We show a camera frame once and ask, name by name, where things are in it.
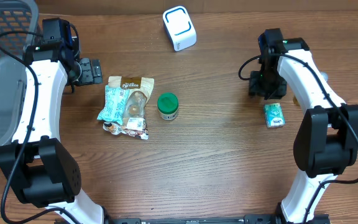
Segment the green freshening pouch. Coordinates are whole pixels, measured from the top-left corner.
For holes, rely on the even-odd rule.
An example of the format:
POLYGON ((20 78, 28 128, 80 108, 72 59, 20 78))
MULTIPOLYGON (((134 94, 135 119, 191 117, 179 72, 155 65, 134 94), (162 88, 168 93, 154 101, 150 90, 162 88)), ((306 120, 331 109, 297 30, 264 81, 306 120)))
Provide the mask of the green freshening pouch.
POLYGON ((264 105, 265 122, 268 128, 277 128, 285 125, 280 103, 264 105))

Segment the teal white pack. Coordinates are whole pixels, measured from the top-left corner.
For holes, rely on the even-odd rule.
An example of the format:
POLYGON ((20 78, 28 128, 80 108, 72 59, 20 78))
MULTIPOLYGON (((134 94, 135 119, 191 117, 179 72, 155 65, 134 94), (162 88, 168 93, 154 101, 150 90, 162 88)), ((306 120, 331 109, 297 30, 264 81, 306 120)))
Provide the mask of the teal white pack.
POLYGON ((129 90, 105 86, 105 104, 97 120, 123 124, 123 114, 129 98, 129 90))

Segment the brown mushroom packet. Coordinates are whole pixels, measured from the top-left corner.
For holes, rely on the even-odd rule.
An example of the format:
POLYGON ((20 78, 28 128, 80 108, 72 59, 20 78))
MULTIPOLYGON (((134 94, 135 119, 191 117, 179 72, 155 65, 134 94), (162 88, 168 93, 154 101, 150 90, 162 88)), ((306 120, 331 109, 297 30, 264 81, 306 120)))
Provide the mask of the brown mushroom packet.
POLYGON ((102 121, 103 129, 116 136, 125 134, 137 139, 148 140, 145 106, 151 97, 154 83, 153 78, 110 76, 107 85, 112 88, 120 87, 129 90, 129 98, 123 114, 123 124, 102 121))

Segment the green lid jar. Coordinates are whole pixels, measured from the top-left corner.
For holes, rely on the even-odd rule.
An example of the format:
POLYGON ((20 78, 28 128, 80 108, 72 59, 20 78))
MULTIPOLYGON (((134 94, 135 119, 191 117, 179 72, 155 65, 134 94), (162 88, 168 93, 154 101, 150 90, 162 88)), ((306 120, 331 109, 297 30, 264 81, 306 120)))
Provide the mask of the green lid jar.
POLYGON ((174 120, 178 116, 179 102, 173 93, 163 93, 157 100, 158 112, 162 119, 166 121, 174 120))

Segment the yellow oil bottle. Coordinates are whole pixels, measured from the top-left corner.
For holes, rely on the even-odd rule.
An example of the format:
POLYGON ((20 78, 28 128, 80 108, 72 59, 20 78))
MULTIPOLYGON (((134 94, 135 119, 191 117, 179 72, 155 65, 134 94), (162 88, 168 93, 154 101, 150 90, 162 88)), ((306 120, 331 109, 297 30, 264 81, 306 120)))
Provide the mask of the yellow oil bottle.
MULTIPOLYGON (((325 81, 328 81, 328 74, 327 73, 320 71, 320 74, 322 75, 322 77, 324 78, 325 81)), ((297 105, 297 106, 300 106, 296 96, 293 97, 293 103, 295 105, 297 105)))

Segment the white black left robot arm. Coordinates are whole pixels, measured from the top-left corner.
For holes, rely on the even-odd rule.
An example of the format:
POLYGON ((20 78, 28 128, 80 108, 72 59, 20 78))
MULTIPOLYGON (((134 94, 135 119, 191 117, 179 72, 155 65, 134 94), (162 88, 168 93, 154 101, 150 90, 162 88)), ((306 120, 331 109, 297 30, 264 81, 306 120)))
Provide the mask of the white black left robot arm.
POLYGON ((59 120, 66 86, 100 84, 100 63, 80 57, 75 26, 61 18, 45 19, 40 40, 25 49, 26 90, 12 142, 0 146, 6 191, 18 201, 59 214, 67 223, 111 223, 106 209, 81 187, 78 163, 60 141, 59 120))

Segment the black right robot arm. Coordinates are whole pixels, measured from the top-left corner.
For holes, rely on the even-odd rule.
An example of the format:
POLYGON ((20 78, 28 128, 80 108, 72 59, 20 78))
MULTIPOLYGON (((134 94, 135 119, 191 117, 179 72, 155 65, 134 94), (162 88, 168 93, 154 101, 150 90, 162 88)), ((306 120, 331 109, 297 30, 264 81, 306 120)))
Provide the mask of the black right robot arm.
MULTIPOLYGON (((286 39, 279 28, 258 38, 261 65, 247 78, 249 95, 281 99, 291 88, 303 110, 293 143, 298 172, 273 215, 245 215, 245 223, 329 223, 314 210, 331 184, 358 156, 358 105, 348 105, 327 84, 302 38, 286 39)), ((349 181, 358 183, 358 178, 349 181)))

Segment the white barcode scanner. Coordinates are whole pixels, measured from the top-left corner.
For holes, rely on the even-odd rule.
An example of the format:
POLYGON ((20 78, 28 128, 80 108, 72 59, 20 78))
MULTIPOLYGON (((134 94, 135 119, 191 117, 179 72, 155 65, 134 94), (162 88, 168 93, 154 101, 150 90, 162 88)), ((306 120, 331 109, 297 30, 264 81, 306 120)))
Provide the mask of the white barcode scanner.
POLYGON ((176 52, 196 44, 197 35, 190 15, 184 6, 167 9, 163 15, 163 26, 176 52))

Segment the dark grey plastic basket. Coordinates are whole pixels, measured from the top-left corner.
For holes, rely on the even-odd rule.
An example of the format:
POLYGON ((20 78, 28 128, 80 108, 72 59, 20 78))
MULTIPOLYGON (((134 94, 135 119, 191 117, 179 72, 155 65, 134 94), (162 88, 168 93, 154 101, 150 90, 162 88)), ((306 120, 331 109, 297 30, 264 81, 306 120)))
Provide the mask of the dark grey plastic basket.
POLYGON ((0 1, 0 146, 9 144, 20 120, 25 95, 25 67, 12 58, 21 57, 39 32, 35 1, 0 1))

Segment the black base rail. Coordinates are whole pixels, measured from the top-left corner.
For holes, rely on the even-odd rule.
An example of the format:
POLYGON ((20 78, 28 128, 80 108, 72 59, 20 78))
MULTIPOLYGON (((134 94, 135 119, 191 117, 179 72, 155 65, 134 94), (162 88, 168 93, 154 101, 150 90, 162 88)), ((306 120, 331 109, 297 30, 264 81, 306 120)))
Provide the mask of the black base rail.
POLYGON ((245 215, 243 217, 219 217, 219 218, 164 218, 164 219, 140 219, 140 218, 111 218, 105 223, 110 224, 284 224, 286 221, 278 215, 245 215))

